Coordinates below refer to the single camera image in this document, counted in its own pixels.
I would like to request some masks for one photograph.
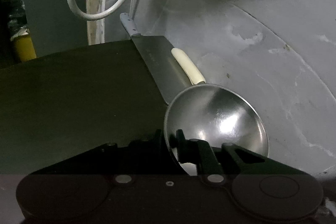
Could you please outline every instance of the gray handle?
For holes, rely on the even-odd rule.
[[[139,35],[141,35],[140,32],[137,30],[134,21],[129,17],[127,13],[120,14],[120,21],[130,37],[138,37]]]

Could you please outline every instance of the marble wall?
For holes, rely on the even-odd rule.
[[[322,180],[336,177],[335,0],[130,5],[142,34],[165,35],[209,83],[251,103],[269,135],[272,159]]]

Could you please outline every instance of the yellow container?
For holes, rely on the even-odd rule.
[[[30,35],[14,38],[14,49],[20,61],[28,61],[36,58],[34,46]]]

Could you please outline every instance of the shiny metal ladle bowl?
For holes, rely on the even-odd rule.
[[[186,139],[205,140],[212,147],[220,148],[222,143],[231,142],[268,156],[268,137],[259,115],[252,106],[228,89],[219,85],[203,84],[204,78],[201,73],[198,70],[194,71],[196,66],[192,70],[185,69],[184,67],[190,64],[186,65],[184,60],[175,58],[192,83],[201,80],[200,84],[180,92],[166,111],[165,140],[176,160],[176,149],[171,148],[169,140],[171,135],[176,135],[178,129],[183,130]],[[190,75],[191,71],[193,75],[200,74],[198,80]],[[195,175],[195,167],[191,167],[190,164],[181,166],[188,174]]]

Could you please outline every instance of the silver rivet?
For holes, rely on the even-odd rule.
[[[118,183],[129,183],[132,178],[129,175],[118,175],[115,177],[115,181]]]
[[[221,175],[214,174],[214,175],[208,175],[207,179],[212,183],[220,183],[224,180],[224,177]]]

